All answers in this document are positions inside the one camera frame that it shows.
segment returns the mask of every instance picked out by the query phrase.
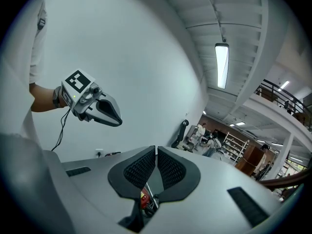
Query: white sleeve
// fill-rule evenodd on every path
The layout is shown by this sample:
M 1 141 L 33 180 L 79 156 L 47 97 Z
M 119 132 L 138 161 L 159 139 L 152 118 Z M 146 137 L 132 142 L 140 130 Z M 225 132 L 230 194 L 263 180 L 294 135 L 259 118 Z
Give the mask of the white sleeve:
M 47 32 L 47 13 L 45 9 L 45 2 L 43 0 L 39 14 L 39 19 L 45 20 L 45 25 L 41 30 L 37 29 L 37 33 L 35 36 L 32 54 L 31 54 L 31 62 L 30 62 L 30 72 L 29 72 L 29 84 L 37 82 L 43 72 L 43 52 L 44 52 L 44 41 Z

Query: white ceiling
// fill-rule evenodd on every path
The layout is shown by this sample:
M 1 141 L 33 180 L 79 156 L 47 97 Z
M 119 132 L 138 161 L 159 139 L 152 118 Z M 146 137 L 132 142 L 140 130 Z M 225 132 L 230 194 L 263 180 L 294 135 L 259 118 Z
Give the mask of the white ceiling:
M 207 80 L 209 102 L 205 108 L 208 116 L 221 120 L 225 124 L 246 124 L 239 128 L 247 135 L 255 135 L 259 139 L 271 142 L 283 142 L 287 131 L 278 128 L 274 122 L 264 115 L 249 110 L 240 103 L 237 96 L 243 93 L 243 86 L 249 78 L 259 52 L 260 37 L 266 34 L 264 18 L 268 13 L 267 0 L 167 0 L 184 23 L 201 60 L 204 76 Z M 293 19 L 287 31 L 285 42 L 294 44 L 295 51 L 305 49 L 303 34 Z M 230 61 L 227 84 L 225 89 L 217 86 L 217 66 L 215 44 L 222 38 L 230 45 Z M 274 65 L 267 79 L 275 84 L 286 80 L 291 83 L 287 87 L 294 94 L 304 89 L 304 85 L 289 70 L 281 65 Z M 299 142 L 294 140 L 291 152 L 299 156 L 310 156 Z

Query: fluorescent light fixture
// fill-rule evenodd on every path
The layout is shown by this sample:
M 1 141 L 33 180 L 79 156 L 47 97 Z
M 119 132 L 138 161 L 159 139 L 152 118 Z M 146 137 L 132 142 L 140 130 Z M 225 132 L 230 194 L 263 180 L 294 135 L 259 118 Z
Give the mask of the fluorescent light fixture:
M 298 161 L 302 162 L 302 160 L 300 160 L 300 159 L 297 159 L 297 158 L 294 158 L 294 157 L 290 157 L 290 158 L 292 158 L 292 159 L 294 159 L 294 160 L 298 160 Z
M 229 46 L 217 43 L 214 48 L 218 67 L 218 87 L 225 89 L 229 69 Z
M 272 145 L 275 145 L 275 146 L 283 146 L 282 144 L 278 144 L 278 143 L 272 143 Z
M 284 87 L 286 87 L 286 86 L 288 85 L 288 83 L 289 83 L 289 81 L 286 81 L 286 82 L 281 86 L 281 88 L 278 89 L 278 90 L 281 91 Z

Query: railing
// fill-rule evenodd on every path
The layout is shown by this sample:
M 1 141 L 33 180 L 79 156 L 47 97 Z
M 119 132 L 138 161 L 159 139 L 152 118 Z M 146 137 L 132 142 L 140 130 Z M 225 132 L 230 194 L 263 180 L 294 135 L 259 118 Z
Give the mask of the railing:
M 301 122 L 309 132 L 312 131 L 312 112 L 291 93 L 268 80 L 263 80 L 254 93 L 273 103 L 276 102 L 277 105 L 286 109 L 289 114 Z

